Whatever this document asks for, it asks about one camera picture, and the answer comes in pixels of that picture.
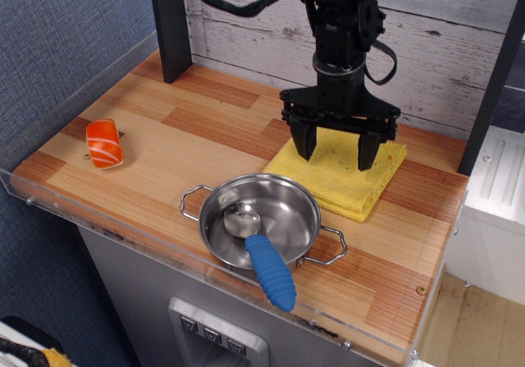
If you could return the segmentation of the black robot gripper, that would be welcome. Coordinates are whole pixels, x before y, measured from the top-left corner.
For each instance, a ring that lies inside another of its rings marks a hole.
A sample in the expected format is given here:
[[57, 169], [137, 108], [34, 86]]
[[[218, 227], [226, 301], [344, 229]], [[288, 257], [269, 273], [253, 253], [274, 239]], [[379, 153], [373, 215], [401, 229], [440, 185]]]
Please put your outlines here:
[[300, 157], [309, 160], [317, 145], [317, 126], [361, 134], [358, 139], [358, 169], [369, 170], [378, 150], [397, 134], [400, 110], [368, 92], [365, 63], [342, 67], [314, 61], [317, 84], [285, 89], [282, 119]]

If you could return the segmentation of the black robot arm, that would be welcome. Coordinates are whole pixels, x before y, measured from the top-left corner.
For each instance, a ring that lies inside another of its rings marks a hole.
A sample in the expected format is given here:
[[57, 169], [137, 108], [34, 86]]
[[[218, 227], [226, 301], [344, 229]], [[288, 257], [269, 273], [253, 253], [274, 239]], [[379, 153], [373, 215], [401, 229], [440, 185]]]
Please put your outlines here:
[[315, 38], [313, 87], [286, 89], [282, 118], [298, 154], [310, 159], [317, 144], [317, 128], [359, 136], [358, 169], [372, 167], [380, 145], [394, 140], [400, 110], [373, 96], [366, 56], [372, 48], [389, 57], [395, 53], [378, 41], [385, 29], [385, 13], [377, 0], [301, 0]]

